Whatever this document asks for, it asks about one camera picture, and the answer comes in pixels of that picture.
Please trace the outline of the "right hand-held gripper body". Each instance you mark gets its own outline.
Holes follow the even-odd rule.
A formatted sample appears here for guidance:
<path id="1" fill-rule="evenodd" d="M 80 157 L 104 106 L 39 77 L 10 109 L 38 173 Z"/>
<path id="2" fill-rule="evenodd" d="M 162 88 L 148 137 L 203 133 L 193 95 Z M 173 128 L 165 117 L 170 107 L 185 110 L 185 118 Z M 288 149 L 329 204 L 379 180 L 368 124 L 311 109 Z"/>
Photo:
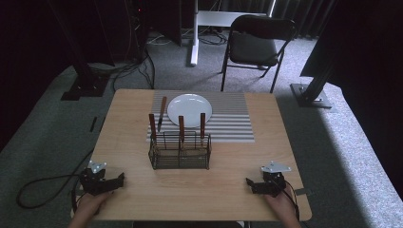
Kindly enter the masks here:
<path id="1" fill-rule="evenodd" d="M 260 168 L 263 185 L 261 191 L 265 195 L 278 195 L 286 187 L 284 172 L 290 172 L 291 168 L 287 165 L 270 161 Z"/>

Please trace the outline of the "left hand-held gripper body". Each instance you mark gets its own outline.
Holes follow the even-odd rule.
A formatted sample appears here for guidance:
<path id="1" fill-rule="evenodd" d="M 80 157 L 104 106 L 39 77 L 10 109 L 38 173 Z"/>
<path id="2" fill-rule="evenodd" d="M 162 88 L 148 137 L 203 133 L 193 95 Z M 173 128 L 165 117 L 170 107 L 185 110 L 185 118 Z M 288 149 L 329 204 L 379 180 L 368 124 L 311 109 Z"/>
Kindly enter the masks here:
<path id="1" fill-rule="evenodd" d="M 86 193 L 92 196 L 109 192 L 108 186 L 110 183 L 118 182 L 117 179 L 107 180 L 106 163 L 97 163 L 93 160 L 89 161 L 87 168 L 85 168 L 79 175 L 79 181 Z"/>

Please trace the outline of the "person's left hand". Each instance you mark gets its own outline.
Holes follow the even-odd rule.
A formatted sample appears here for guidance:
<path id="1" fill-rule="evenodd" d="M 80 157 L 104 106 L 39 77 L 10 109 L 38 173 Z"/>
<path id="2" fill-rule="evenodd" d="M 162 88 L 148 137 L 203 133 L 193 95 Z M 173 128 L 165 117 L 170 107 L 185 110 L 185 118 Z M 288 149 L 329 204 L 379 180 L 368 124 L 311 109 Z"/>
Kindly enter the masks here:
<path id="1" fill-rule="evenodd" d="M 79 202 L 73 219 L 79 219 L 87 226 L 95 216 L 97 210 L 111 195 L 112 192 L 106 192 L 97 196 L 84 195 Z"/>

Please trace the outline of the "grey striped placemat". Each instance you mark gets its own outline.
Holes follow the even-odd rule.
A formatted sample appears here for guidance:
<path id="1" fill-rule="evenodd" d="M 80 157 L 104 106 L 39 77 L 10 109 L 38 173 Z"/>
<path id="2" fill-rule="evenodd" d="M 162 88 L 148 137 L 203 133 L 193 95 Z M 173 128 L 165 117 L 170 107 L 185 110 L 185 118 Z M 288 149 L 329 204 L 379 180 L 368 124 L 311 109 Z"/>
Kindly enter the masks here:
<path id="1" fill-rule="evenodd" d="M 205 122 L 204 131 L 205 135 L 211 136 L 212 143 L 253 143 L 255 141 L 244 94 L 232 92 L 156 90 L 151 106 L 155 124 L 158 124 L 162 98 L 167 97 L 160 133 L 180 131 L 179 125 L 172 123 L 168 118 L 167 107 L 173 98 L 182 94 L 201 95 L 212 105 L 212 116 Z M 200 133 L 200 126 L 184 127 L 184 130 Z"/>

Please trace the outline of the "white round plate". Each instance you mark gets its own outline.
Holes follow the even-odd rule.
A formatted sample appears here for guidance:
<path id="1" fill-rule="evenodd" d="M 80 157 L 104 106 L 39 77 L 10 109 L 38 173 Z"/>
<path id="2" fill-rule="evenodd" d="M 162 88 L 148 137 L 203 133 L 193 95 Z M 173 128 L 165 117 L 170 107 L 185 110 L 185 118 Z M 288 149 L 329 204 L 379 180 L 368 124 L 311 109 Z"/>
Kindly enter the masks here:
<path id="1" fill-rule="evenodd" d="M 201 125 L 201 114 L 205 114 L 207 122 L 212 116 L 212 105 L 203 96 L 198 94 L 182 94 L 173 98 L 167 107 L 167 115 L 174 124 L 179 124 L 179 117 L 183 116 L 184 126 L 187 128 Z"/>

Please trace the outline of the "black folding chair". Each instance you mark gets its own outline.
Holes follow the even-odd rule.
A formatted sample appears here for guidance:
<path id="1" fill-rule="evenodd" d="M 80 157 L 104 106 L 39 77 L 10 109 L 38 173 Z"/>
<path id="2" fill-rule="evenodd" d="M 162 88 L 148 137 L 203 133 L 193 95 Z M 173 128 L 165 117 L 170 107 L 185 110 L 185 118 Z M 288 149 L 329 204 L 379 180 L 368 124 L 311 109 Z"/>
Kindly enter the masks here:
<path id="1" fill-rule="evenodd" d="M 297 25 L 289 19 L 245 14 L 231 24 L 221 67 L 221 90 L 224 90 L 229 67 L 258 69 L 276 67 L 270 92 L 273 92 L 287 45 L 295 38 Z"/>

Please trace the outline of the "dark curtain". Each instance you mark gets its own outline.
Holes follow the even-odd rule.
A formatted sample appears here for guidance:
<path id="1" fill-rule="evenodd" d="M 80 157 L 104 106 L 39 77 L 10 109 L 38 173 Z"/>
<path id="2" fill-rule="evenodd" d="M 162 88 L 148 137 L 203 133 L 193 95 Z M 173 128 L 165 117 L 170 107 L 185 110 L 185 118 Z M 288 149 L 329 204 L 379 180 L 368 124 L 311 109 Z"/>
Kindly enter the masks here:
<path id="1" fill-rule="evenodd" d="M 403 0 L 337 0 L 302 74 L 341 88 L 403 199 Z"/>
<path id="2" fill-rule="evenodd" d="M 0 151 L 69 66 L 47 0 L 0 0 Z"/>

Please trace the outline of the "black equipment tower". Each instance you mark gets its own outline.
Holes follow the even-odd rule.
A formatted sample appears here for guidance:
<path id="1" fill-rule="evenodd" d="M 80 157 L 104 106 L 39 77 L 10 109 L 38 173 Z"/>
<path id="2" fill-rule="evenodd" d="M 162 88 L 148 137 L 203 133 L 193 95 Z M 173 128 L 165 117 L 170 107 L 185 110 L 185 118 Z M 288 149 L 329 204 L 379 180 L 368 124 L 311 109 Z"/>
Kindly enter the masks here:
<path id="1" fill-rule="evenodd" d="M 128 20 L 128 47 L 125 58 L 141 62 L 147 38 L 145 0 L 125 0 Z"/>

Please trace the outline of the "wooden-handled knife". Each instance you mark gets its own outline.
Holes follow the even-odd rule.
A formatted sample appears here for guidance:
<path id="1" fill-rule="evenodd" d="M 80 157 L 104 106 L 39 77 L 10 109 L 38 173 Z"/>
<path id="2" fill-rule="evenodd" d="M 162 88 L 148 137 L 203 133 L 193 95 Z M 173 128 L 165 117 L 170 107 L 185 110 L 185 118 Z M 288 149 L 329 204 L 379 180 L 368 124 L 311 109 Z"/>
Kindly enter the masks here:
<path id="1" fill-rule="evenodd" d="M 163 115 L 164 115 L 165 106 L 166 106 L 166 101 L 167 101 L 167 97 L 163 96 L 162 102 L 161 102 L 159 120 L 158 120 L 158 124 L 157 124 L 157 131 L 158 132 L 161 131 L 161 127 L 162 127 L 162 123 L 163 123 Z"/>

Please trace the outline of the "black post with metal base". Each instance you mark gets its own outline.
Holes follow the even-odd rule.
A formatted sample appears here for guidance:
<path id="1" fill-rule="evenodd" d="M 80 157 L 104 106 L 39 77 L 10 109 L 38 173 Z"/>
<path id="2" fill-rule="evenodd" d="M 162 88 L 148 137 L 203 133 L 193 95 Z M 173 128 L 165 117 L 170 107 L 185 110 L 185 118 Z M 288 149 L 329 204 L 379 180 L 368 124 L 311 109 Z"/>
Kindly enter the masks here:
<path id="1" fill-rule="evenodd" d="M 328 59 L 318 58 L 317 60 L 310 57 L 301 71 L 301 76 L 310 76 L 312 81 L 309 84 L 290 84 L 300 107 L 332 108 L 332 104 L 323 92 L 323 87 L 333 70 L 332 61 L 332 57 Z"/>

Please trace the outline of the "black stand with base plate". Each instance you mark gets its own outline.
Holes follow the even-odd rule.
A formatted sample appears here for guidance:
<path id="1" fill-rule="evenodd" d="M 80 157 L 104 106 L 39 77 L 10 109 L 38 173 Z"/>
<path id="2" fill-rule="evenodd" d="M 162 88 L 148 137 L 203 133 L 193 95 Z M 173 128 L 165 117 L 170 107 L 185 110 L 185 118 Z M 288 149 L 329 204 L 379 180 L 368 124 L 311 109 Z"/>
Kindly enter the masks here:
<path id="1" fill-rule="evenodd" d="M 107 78 L 94 74 L 87 64 L 81 47 L 68 27 L 67 18 L 58 6 L 57 0 L 47 0 L 47 3 L 59 26 L 62 41 L 65 43 L 65 53 L 77 74 L 71 88 L 62 95 L 61 100 L 79 101 L 82 97 L 102 97 L 106 89 Z"/>

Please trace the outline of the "white desk frame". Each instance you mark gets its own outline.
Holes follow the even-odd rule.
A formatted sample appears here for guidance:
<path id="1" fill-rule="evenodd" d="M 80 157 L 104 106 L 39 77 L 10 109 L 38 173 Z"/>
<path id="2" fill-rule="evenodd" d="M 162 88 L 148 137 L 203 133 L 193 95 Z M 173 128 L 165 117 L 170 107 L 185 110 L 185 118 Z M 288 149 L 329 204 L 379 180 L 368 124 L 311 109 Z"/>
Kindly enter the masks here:
<path id="1" fill-rule="evenodd" d="M 190 65 L 194 67 L 199 57 L 199 26 L 229 28 L 235 19 L 245 15 L 245 12 L 238 11 L 212 11 L 200 10 L 199 0 L 194 1 L 193 13 L 193 42 L 191 49 Z"/>

